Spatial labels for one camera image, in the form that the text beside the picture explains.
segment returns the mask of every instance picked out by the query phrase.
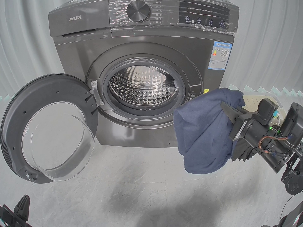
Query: energy label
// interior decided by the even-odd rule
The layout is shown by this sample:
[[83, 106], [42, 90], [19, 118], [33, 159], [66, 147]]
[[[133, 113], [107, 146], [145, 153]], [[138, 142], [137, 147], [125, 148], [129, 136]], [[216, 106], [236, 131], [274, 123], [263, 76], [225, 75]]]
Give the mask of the energy label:
[[232, 44], [215, 41], [214, 47], [212, 48], [208, 69], [225, 70], [231, 49]]

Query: play/pause button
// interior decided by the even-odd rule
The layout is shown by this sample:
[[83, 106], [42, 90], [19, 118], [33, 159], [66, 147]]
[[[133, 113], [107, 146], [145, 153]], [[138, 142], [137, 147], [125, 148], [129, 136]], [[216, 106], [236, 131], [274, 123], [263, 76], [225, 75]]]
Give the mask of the play/pause button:
[[225, 26], [225, 22], [223, 20], [220, 21], [220, 26], [224, 27]]

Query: fabric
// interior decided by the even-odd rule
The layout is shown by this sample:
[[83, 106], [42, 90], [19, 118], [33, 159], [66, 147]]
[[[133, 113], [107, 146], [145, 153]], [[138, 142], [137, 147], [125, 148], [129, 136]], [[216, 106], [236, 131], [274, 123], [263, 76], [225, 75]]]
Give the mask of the fabric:
[[193, 174], [220, 169], [232, 156], [236, 142], [229, 138], [233, 124], [222, 110], [221, 101], [244, 106], [243, 93], [215, 89], [174, 109], [174, 127], [184, 167]]

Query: qr code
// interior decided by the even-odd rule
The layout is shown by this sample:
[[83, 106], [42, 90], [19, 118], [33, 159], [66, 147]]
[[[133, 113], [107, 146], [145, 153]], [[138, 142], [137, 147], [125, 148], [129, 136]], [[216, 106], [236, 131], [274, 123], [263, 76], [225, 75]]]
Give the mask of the qr code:
[[228, 57], [229, 50], [222, 50], [221, 56]]

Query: control panel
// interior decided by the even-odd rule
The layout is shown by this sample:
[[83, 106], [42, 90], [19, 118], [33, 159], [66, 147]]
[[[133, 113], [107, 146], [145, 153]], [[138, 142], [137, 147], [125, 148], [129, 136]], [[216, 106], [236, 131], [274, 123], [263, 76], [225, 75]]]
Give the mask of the control panel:
[[180, 0], [179, 23], [228, 29], [229, 9], [204, 1]]
[[110, 26], [181, 25], [229, 29], [229, 8], [202, 0], [108, 0]]

